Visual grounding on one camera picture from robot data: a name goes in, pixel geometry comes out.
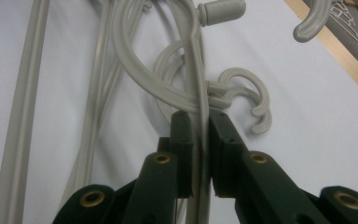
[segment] wooden edge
hole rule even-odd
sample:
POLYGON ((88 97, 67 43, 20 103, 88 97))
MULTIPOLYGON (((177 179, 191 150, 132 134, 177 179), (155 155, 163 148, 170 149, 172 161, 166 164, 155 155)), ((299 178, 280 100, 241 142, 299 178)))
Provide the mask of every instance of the wooden edge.
MULTIPOLYGON (((301 20, 304 20, 307 17, 310 9, 303 1, 285 0, 285 2, 301 20)), ((326 27, 322 29, 317 37, 358 85, 358 61, 353 57, 353 55, 351 55, 351 53, 326 27)))

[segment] brass grommet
hole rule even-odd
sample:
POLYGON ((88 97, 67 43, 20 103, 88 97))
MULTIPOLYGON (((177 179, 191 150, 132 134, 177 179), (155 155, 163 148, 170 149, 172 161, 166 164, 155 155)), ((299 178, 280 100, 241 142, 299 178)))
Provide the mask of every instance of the brass grommet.
POLYGON ((83 207, 93 207, 103 202, 104 193, 99 189, 90 190, 83 194, 80 199, 80 204, 83 207))
POLYGON ((167 163, 171 160, 171 157, 168 155, 164 155, 164 154, 158 154, 155 158, 154 158, 156 163, 167 163))
POLYGON ((259 154, 259 153, 253 153, 251 155, 251 159, 257 163, 266 163, 267 162, 267 157, 263 154, 259 154))
POLYGON ((334 193, 334 198, 342 205, 350 209, 358 210, 358 199, 356 197, 338 190, 334 193))

